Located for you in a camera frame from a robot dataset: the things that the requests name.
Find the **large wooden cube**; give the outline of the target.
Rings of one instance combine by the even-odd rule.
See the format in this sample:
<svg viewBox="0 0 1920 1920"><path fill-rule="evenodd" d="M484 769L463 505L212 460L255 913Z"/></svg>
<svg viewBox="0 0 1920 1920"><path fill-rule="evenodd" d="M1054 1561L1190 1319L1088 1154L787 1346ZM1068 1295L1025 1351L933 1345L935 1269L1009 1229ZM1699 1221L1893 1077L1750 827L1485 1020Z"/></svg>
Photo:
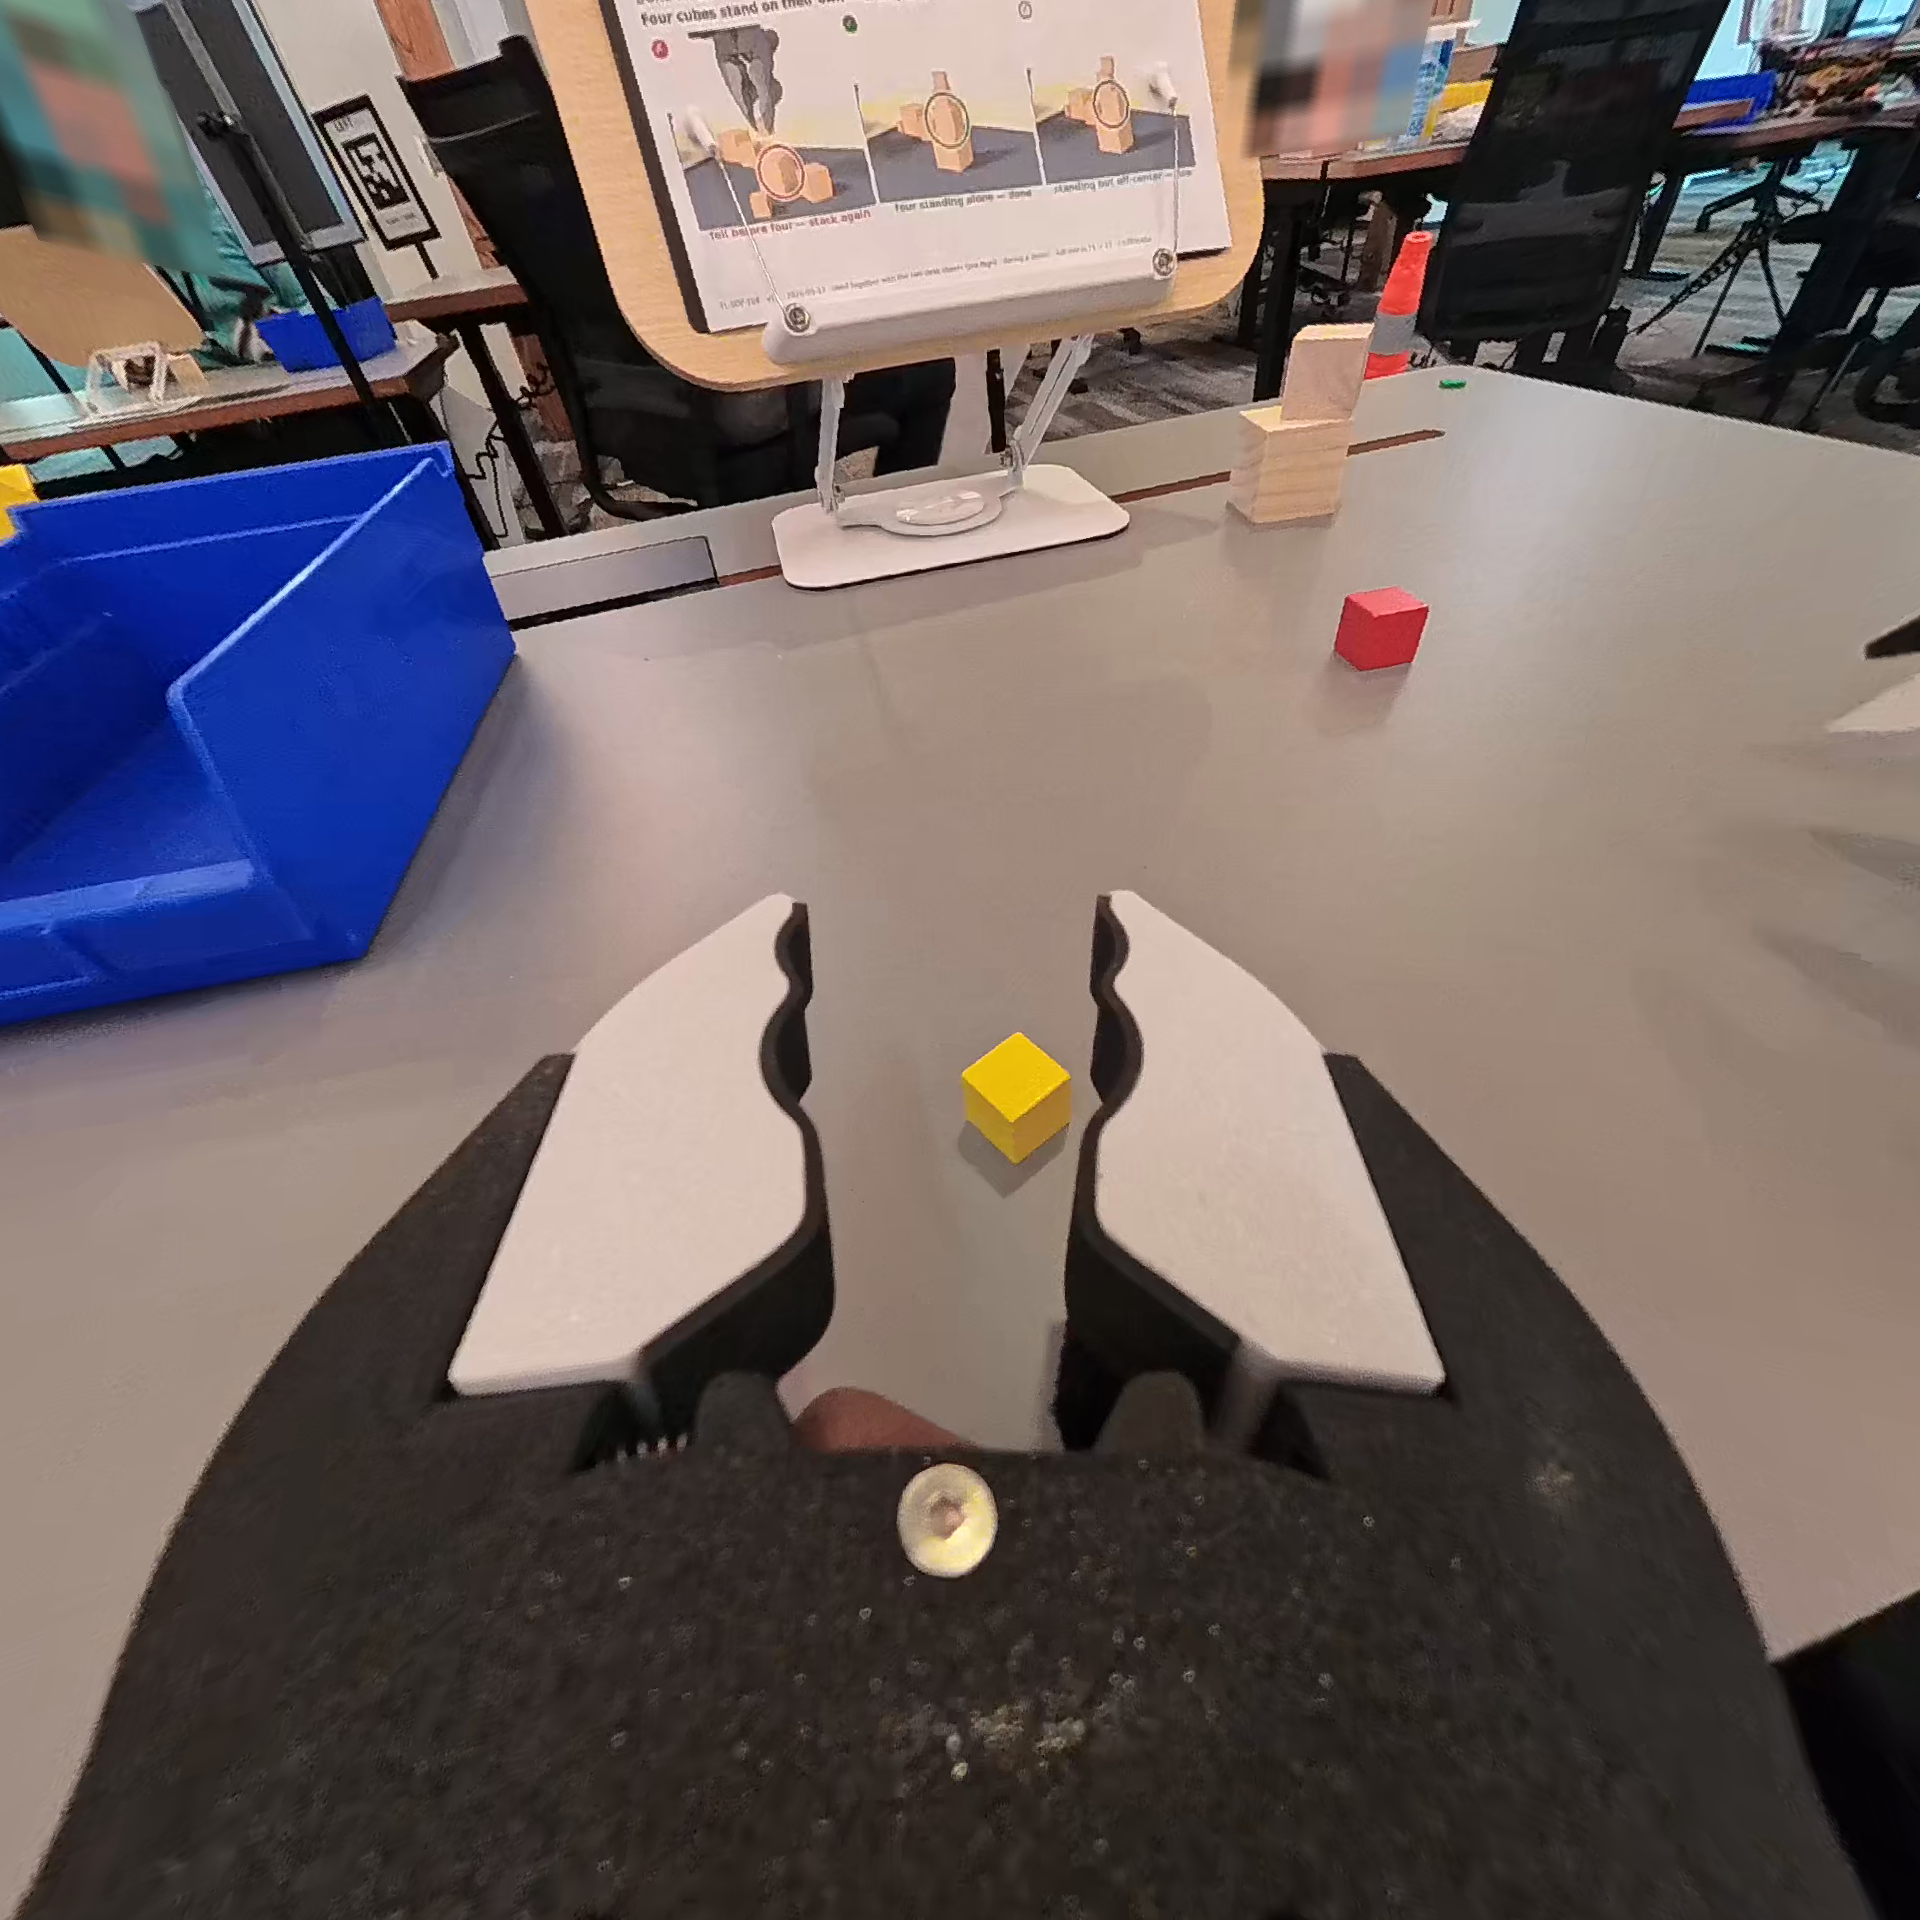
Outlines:
<svg viewBox="0 0 1920 1920"><path fill-rule="evenodd" d="M1296 418L1281 405L1238 415L1229 508L1253 525L1329 522L1353 443L1353 415Z"/></svg>

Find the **pale board on stand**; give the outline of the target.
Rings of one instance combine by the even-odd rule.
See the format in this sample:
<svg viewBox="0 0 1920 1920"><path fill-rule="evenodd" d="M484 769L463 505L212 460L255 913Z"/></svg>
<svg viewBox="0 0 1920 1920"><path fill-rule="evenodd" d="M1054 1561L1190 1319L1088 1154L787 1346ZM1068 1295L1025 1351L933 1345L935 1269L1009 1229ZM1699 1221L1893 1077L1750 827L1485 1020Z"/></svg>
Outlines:
<svg viewBox="0 0 1920 1920"><path fill-rule="evenodd" d="M203 396L199 324L143 261L1 228L1 317L84 378L79 405L161 411Z"/></svg>

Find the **white instruction sheet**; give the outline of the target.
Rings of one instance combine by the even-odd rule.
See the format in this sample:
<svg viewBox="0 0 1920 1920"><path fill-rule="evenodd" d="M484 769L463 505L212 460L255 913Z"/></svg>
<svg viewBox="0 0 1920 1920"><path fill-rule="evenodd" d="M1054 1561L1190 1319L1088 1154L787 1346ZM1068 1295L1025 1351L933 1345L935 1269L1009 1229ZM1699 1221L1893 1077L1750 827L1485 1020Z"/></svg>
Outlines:
<svg viewBox="0 0 1920 1920"><path fill-rule="evenodd" d="M701 333L1231 244L1193 3L603 5Z"/></svg>

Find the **brown wooden desk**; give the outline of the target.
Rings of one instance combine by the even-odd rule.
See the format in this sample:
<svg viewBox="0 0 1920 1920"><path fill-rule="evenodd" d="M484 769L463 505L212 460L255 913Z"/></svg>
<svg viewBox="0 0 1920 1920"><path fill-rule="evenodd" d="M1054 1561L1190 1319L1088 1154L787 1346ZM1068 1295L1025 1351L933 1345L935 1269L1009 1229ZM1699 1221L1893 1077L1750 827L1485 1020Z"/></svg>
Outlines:
<svg viewBox="0 0 1920 1920"><path fill-rule="evenodd" d="M417 323L400 327L391 353L363 364L374 401L432 401L443 387L452 338ZM233 368L205 373L199 387L176 388L160 401L100 388L84 396L45 396L1 405L5 464L35 464L62 452L97 451L132 441L179 439L251 420L342 411L359 405L341 368L285 373L285 368Z"/></svg>

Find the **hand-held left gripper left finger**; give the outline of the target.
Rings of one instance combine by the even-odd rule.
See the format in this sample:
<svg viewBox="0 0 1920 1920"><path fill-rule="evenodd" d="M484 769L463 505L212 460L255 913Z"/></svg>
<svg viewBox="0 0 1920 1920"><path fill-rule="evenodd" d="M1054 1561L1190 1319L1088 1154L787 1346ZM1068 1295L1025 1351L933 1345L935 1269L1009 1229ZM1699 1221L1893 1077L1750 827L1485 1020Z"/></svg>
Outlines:
<svg viewBox="0 0 1920 1920"><path fill-rule="evenodd" d="M695 1402L790 1372L831 1314L808 1087L808 919L772 893L583 1035L449 1361L465 1399Z"/></svg>

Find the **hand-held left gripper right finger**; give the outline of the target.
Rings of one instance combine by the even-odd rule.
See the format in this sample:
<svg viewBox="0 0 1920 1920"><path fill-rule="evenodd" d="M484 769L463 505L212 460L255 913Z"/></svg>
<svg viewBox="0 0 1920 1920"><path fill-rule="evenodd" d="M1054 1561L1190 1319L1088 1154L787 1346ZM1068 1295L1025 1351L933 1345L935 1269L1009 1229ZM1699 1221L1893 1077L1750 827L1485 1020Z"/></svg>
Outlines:
<svg viewBox="0 0 1920 1920"><path fill-rule="evenodd" d="M1135 892L1094 901L1091 995L1069 1343L1203 1402L1436 1395L1445 1362L1304 1020Z"/></svg>

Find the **blue plastic bin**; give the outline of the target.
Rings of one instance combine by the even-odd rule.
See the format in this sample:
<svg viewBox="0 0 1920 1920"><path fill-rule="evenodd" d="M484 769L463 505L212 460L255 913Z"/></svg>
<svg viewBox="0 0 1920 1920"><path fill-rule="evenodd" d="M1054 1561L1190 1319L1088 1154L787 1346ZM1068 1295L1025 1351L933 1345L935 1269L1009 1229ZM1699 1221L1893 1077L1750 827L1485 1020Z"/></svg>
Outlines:
<svg viewBox="0 0 1920 1920"><path fill-rule="evenodd" d="M445 443L1 551L1 1024L363 956L516 656Z"/></svg>

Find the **red wooden cube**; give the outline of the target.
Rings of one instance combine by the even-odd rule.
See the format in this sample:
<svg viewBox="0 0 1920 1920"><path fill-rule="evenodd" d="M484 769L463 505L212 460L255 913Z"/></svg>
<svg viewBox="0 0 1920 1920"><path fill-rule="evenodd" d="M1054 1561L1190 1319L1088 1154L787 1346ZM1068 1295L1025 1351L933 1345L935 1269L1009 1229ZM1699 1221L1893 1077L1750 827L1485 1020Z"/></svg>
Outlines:
<svg viewBox="0 0 1920 1920"><path fill-rule="evenodd" d="M1335 656L1358 672L1411 666L1419 653L1429 604L1401 587L1373 587L1347 595Z"/></svg>

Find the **yellow wooden cube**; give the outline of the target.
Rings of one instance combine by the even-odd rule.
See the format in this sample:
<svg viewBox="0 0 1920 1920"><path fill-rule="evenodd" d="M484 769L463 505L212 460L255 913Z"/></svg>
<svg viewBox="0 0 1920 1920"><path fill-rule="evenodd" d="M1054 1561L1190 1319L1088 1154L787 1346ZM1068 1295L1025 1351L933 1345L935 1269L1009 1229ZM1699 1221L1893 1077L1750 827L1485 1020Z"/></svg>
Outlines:
<svg viewBox="0 0 1920 1920"><path fill-rule="evenodd" d="M1022 1032L973 1058L960 1087L966 1125L1007 1164L1031 1159L1071 1117L1071 1074Z"/></svg>

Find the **orange striped traffic cone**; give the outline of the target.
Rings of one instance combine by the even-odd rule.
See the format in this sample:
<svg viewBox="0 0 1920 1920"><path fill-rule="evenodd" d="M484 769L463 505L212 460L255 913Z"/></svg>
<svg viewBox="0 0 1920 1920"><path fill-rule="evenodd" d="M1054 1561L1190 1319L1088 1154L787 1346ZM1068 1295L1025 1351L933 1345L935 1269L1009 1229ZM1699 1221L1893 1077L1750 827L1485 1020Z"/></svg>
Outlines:
<svg viewBox="0 0 1920 1920"><path fill-rule="evenodd" d="M1411 232L1401 241L1379 300L1364 379L1397 378L1408 371L1430 251L1433 232L1429 228Z"/></svg>

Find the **small blue bin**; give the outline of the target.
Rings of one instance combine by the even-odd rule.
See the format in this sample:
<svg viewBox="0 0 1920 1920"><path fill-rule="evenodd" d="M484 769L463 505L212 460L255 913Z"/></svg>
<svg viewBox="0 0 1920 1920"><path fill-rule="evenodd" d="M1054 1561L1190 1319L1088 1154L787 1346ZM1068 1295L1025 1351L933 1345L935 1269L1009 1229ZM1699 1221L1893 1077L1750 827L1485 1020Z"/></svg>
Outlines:
<svg viewBox="0 0 1920 1920"><path fill-rule="evenodd" d="M392 353L398 346L396 323L377 298L334 306L329 323L307 308L267 315L255 323L255 336L285 373L317 373L341 367L329 324L339 330L359 364Z"/></svg>

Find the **medium wooden cube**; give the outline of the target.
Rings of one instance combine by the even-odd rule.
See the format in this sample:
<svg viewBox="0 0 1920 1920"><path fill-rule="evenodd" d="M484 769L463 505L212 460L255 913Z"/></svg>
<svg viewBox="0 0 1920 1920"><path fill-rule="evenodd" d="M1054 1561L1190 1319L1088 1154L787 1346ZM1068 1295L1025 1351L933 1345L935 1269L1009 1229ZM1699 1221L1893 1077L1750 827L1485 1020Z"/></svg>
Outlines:
<svg viewBox="0 0 1920 1920"><path fill-rule="evenodd" d="M1286 351L1281 418L1288 424L1350 420L1372 346L1373 327L1367 323L1303 327Z"/></svg>

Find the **black office chair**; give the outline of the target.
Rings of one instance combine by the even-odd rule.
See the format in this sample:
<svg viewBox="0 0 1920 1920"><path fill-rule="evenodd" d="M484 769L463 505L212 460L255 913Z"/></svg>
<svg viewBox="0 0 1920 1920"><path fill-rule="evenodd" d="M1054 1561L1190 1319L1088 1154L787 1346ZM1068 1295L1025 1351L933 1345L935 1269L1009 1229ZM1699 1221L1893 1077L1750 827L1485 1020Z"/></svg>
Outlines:
<svg viewBox="0 0 1920 1920"><path fill-rule="evenodd" d="M719 393L659 364L614 300L560 109L532 44L400 91L532 312L588 498L639 522L800 488L807 401Z"/></svg>
<svg viewBox="0 0 1920 1920"><path fill-rule="evenodd" d="M1591 373L1647 185L1723 3L1524 3L1440 185L1419 333L1445 357Z"/></svg>

